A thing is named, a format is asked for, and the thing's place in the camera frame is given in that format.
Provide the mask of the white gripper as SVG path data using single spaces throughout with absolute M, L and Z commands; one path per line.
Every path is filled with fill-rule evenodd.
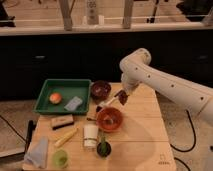
M 121 75 L 121 83 L 123 90 L 127 95 L 131 95 L 140 84 L 139 81 L 128 77 L 126 74 Z

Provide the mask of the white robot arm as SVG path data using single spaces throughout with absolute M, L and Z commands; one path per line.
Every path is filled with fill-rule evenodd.
M 150 62 L 151 54 L 145 48 L 135 50 L 120 61 L 124 91 L 130 95 L 140 83 L 145 83 L 213 126 L 213 88 L 154 69 L 149 66 Z

